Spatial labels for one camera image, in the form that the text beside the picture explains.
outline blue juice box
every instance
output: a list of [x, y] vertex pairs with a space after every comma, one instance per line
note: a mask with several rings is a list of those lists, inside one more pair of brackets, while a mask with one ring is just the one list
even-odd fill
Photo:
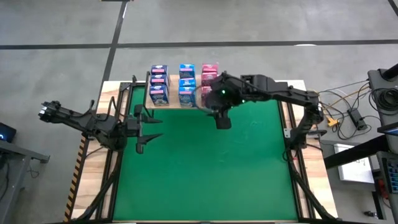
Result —
[[180, 99], [181, 107], [195, 107], [196, 93], [195, 87], [180, 87], [178, 89], [178, 98]]
[[168, 75], [151, 75], [150, 85], [151, 86], [165, 85], [168, 91], [170, 86], [170, 77]]
[[179, 87], [196, 87], [196, 81], [194, 78], [182, 78], [179, 81]]
[[180, 78], [195, 78], [195, 66], [192, 64], [180, 64]]
[[167, 65], [153, 65], [150, 68], [151, 75], [167, 75], [168, 73]]
[[169, 105], [169, 91], [165, 85], [151, 86], [149, 96], [155, 106]]

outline green mat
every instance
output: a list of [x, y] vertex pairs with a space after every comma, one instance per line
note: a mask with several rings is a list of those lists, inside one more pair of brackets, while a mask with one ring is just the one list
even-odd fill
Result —
[[[142, 104], [144, 88], [133, 93]], [[296, 220], [276, 101], [229, 112], [232, 128], [217, 130], [198, 110], [155, 110], [164, 133], [144, 154], [129, 139], [123, 155], [114, 220]]]

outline power adapter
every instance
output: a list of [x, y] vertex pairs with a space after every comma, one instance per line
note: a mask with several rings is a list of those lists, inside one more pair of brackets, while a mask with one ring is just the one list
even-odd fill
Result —
[[347, 110], [347, 113], [358, 131], [365, 130], [367, 128], [365, 120], [362, 119], [358, 109]]

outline wooden table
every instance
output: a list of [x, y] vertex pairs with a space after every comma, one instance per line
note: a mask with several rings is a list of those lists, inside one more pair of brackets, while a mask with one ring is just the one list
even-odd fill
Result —
[[[305, 84], [303, 80], [281, 80], [281, 82], [288, 82], [289, 85], [293, 85], [295, 88], [305, 90]], [[118, 97], [120, 83], [121, 81], [104, 82], [99, 98], [98, 113], [106, 113], [111, 97], [113, 96], [115, 99]], [[171, 85], [178, 85], [177, 83], [176, 77], [172, 76]], [[126, 106], [126, 98], [127, 97], [123, 98], [121, 111], [124, 111]], [[148, 108], [154, 107], [149, 97], [147, 97], [146, 100], [146, 105]], [[177, 93], [171, 92], [169, 100], [170, 107], [173, 107], [173, 105], [175, 106], [176, 103], [179, 105]], [[200, 103], [200, 92], [197, 93], [197, 102]], [[289, 128], [291, 127], [291, 120], [289, 119], [287, 105], [283, 103], [282, 106], [284, 109], [286, 125]], [[301, 106], [293, 105], [293, 112], [295, 122], [299, 124], [303, 116], [303, 108]], [[87, 139], [82, 138], [80, 142], [75, 171], [73, 173], [72, 184], [67, 200], [67, 209], [65, 211], [64, 221], [68, 221], [71, 218], [78, 218], [85, 211], [87, 206], [90, 205], [96, 194], [100, 191], [107, 150], [101, 149], [89, 157], [84, 158], [85, 156], [83, 155], [90, 153], [100, 147], [97, 141], [87, 141]], [[316, 146], [320, 146], [319, 142], [314, 139], [307, 139], [307, 142]], [[114, 160], [116, 158], [117, 152], [114, 152], [113, 154], [111, 168], [114, 166]], [[326, 208], [326, 210], [334, 217], [337, 217], [337, 211], [326, 173], [325, 164], [323, 162], [322, 152], [313, 147], [307, 147], [303, 150], [303, 158], [305, 161], [305, 168], [307, 171], [307, 177], [311, 191], [314, 193], [319, 202]], [[110, 192], [111, 189], [108, 191], [104, 200], [103, 215], [106, 215], [108, 211]], [[308, 217], [306, 199], [301, 189], [299, 189], [299, 194], [304, 217]]]

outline yellow black tape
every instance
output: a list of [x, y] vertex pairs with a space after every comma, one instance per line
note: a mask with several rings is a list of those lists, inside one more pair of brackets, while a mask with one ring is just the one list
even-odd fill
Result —
[[68, 200], [67, 200], [67, 209], [65, 210], [65, 216], [63, 218], [64, 222], [69, 222], [72, 217], [73, 206], [75, 205], [76, 193], [78, 189], [78, 182], [81, 177], [81, 172], [83, 170], [83, 154], [87, 152], [88, 141], [85, 137], [81, 137], [81, 144], [79, 145], [79, 151], [77, 154], [75, 170], [73, 171], [72, 183], [70, 185]]

